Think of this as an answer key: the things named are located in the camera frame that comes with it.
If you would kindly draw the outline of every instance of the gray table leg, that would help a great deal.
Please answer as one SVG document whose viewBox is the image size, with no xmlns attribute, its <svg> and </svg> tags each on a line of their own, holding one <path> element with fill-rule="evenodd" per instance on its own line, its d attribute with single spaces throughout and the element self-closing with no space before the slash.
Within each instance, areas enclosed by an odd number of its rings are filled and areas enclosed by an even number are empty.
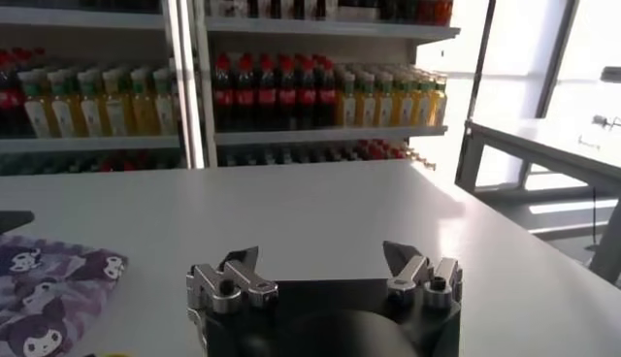
<svg viewBox="0 0 621 357">
<path fill-rule="evenodd" d="M 483 141 L 479 136 L 472 133 L 464 135 L 455 184 L 470 193 L 474 193 L 476 187 L 476 176 L 481 165 L 483 147 Z"/>
<path fill-rule="evenodd" d="M 621 273 L 621 203 L 612 212 L 589 269 L 611 283 Z"/>
</svg>

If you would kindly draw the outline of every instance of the red bottle label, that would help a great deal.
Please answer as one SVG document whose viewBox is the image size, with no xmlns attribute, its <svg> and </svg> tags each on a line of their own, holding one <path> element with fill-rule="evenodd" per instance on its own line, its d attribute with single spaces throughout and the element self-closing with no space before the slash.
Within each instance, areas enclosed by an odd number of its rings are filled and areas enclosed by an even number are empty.
<svg viewBox="0 0 621 357">
<path fill-rule="evenodd" d="M 298 89 L 298 100 L 302 104 L 314 104 L 316 96 L 314 89 Z"/>
<path fill-rule="evenodd" d="M 275 89 L 260 89 L 259 104 L 274 104 L 276 102 Z"/>
<path fill-rule="evenodd" d="M 242 106 L 251 106 L 254 103 L 254 93 L 251 90 L 238 90 L 237 103 Z"/>
<path fill-rule="evenodd" d="M 282 104 L 295 104 L 295 89 L 281 89 L 278 92 L 278 100 Z"/>
<path fill-rule="evenodd" d="M 223 106 L 233 104 L 233 90 L 217 90 L 214 94 L 215 103 Z"/>
<path fill-rule="evenodd" d="M 23 104 L 25 98 L 23 94 L 15 89 L 5 89 L 0 91 L 0 109 L 10 109 Z"/>
<path fill-rule="evenodd" d="M 336 101 L 337 93 L 334 89 L 319 90 L 319 101 L 332 104 Z"/>
</svg>

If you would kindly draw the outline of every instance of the shelf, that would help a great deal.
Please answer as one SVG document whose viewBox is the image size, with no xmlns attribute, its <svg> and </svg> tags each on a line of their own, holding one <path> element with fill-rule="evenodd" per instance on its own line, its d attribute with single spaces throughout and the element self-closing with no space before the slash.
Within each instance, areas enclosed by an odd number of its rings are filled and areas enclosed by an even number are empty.
<svg viewBox="0 0 621 357">
<path fill-rule="evenodd" d="M 0 153 L 96 151 L 168 147 L 180 147 L 179 138 L 177 136 L 165 136 L 0 140 Z"/>
<path fill-rule="evenodd" d="M 163 30 L 164 17 L 157 14 L 106 13 L 7 6 L 0 7 L 0 24 Z"/>
<path fill-rule="evenodd" d="M 403 139 L 444 135 L 447 127 L 344 128 L 215 134 L 223 146 L 277 143 L 337 142 L 362 139 Z"/>
<path fill-rule="evenodd" d="M 207 17 L 212 32 L 330 35 L 417 39 L 425 42 L 452 39 L 459 28 L 377 22 L 313 21 L 299 19 Z"/>
</svg>

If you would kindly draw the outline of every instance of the red-capped bottle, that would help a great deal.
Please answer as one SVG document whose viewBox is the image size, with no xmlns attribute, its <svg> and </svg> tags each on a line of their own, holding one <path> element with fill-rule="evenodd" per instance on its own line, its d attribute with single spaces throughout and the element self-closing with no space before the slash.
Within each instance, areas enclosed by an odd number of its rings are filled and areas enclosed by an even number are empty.
<svg viewBox="0 0 621 357">
<path fill-rule="evenodd" d="M 240 61 L 240 72 L 235 91 L 237 129 L 251 130 L 254 111 L 252 62 L 246 57 Z"/>
<path fill-rule="evenodd" d="M 215 131 L 228 131 L 233 128 L 233 86 L 230 78 L 230 62 L 222 54 L 215 62 L 213 78 L 213 115 Z"/>
<path fill-rule="evenodd" d="M 278 125 L 275 117 L 276 86 L 274 82 L 274 64 L 269 57 L 261 61 L 261 80 L 259 82 L 258 129 L 275 130 Z"/>
<path fill-rule="evenodd" d="M 284 57 L 280 62 L 280 69 L 281 75 L 278 86 L 278 117 L 280 120 L 278 121 L 278 129 L 296 130 L 296 85 L 291 58 Z"/>
<path fill-rule="evenodd" d="M 323 61 L 323 71 L 319 81 L 318 114 L 316 116 L 318 127 L 334 126 L 337 119 L 337 92 L 334 78 L 334 66 L 332 61 Z"/>
<path fill-rule="evenodd" d="M 299 129 L 309 130 L 313 127 L 314 105 L 317 97 L 313 66 L 310 60 L 305 60 L 302 64 L 302 76 L 300 77 L 297 97 Z"/>
</svg>

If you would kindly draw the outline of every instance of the white desk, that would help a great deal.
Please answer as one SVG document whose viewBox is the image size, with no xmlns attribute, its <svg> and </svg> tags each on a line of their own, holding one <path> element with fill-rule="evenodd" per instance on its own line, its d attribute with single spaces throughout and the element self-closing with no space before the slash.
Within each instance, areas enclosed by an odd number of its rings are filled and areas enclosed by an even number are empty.
<svg viewBox="0 0 621 357">
<path fill-rule="evenodd" d="M 464 137 L 455 183 L 474 192 L 484 146 L 492 146 L 527 162 L 581 179 L 590 185 L 621 195 L 621 155 L 618 150 L 581 144 L 585 127 L 572 127 L 563 120 L 521 119 L 466 122 L 470 133 Z M 597 127 L 591 126 L 597 134 Z M 612 137 L 621 143 L 621 137 Z M 610 217 L 591 265 L 594 273 L 614 282 L 621 273 L 621 205 Z"/>
<path fill-rule="evenodd" d="M 200 356 L 185 272 L 260 245 L 272 279 L 389 275 L 381 241 L 464 268 L 463 356 L 619 356 L 621 292 L 406 161 L 0 178 L 20 233 L 97 245 L 130 267 L 72 356 Z"/>
</svg>

